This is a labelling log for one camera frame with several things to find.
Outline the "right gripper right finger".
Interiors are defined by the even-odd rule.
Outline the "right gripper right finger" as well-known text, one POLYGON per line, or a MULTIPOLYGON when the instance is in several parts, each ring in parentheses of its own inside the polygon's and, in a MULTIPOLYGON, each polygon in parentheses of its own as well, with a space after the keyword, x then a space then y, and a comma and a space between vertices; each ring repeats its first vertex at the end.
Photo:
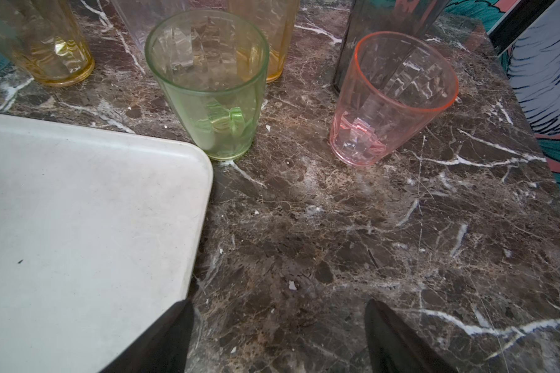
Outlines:
POLYGON ((387 304, 371 299, 364 315, 373 372, 455 372, 387 304))

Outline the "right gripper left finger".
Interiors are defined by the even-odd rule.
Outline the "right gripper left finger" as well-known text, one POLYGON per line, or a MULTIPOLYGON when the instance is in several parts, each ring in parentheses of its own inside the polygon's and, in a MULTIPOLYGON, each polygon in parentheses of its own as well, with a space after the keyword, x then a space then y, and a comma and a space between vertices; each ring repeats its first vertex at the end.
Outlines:
POLYGON ((194 326, 189 299, 174 303, 103 372, 183 372, 194 326))

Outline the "beige square tray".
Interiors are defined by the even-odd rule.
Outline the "beige square tray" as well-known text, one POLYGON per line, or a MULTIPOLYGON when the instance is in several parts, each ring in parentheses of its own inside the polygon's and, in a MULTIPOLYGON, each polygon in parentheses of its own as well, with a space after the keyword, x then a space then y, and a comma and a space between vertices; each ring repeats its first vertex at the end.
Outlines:
POLYGON ((0 114, 0 372, 98 372, 185 299, 212 164, 180 141, 0 114))

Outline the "clear glass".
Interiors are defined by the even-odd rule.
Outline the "clear glass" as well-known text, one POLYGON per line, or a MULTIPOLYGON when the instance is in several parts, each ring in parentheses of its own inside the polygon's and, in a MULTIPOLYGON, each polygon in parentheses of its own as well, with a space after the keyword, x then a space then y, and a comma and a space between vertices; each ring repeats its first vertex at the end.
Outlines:
POLYGON ((189 9, 186 0, 112 0, 135 45, 145 54, 146 40, 161 21, 189 9))

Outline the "pink glass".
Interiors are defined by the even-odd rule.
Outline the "pink glass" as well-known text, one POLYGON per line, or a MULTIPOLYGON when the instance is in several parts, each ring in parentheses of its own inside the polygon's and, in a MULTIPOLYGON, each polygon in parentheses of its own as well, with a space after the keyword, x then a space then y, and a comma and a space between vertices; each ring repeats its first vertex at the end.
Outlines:
POLYGON ((365 36, 340 90, 329 144, 351 166, 371 166, 419 133, 457 99, 445 57, 406 34, 365 36))

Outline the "green glass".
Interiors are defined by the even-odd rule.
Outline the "green glass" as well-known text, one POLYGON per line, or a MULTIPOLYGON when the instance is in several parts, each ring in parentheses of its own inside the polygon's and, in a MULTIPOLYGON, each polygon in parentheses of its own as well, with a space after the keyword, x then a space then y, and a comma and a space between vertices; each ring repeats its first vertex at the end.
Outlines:
POLYGON ((216 9, 157 24, 146 62, 191 140, 214 160, 251 147, 266 89, 269 45, 252 22, 216 9))

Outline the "dark smoked glass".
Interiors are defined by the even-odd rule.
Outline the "dark smoked glass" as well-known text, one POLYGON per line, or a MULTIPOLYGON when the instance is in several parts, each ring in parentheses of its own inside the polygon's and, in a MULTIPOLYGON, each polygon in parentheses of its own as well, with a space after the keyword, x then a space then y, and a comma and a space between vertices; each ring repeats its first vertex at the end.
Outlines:
POLYGON ((352 5, 347 31, 334 73, 333 87, 340 91, 357 43, 379 31, 420 38, 448 4, 447 0, 358 0, 352 5))

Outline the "yellow glass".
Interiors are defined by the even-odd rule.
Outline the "yellow glass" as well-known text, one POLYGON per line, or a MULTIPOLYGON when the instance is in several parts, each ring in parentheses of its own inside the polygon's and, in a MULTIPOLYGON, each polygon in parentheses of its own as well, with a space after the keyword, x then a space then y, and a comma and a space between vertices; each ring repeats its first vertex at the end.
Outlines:
POLYGON ((0 53, 53 87, 82 82, 95 67, 67 1, 0 1, 0 53))

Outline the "amber tall glass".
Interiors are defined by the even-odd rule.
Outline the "amber tall glass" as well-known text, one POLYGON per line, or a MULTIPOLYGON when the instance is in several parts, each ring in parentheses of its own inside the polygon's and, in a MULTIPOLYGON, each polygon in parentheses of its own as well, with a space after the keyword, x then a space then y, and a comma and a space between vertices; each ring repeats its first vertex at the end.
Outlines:
POLYGON ((265 35, 270 51, 267 83, 274 82, 285 66, 300 0, 230 0, 227 7, 265 35))

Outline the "right black frame post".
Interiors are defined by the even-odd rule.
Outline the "right black frame post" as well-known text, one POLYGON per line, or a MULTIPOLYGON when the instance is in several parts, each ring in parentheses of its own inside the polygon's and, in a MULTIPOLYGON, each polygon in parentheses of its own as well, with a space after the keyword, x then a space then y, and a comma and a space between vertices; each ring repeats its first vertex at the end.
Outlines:
POLYGON ((504 53, 554 2, 554 0, 516 1, 488 31, 496 55, 499 57, 504 53))

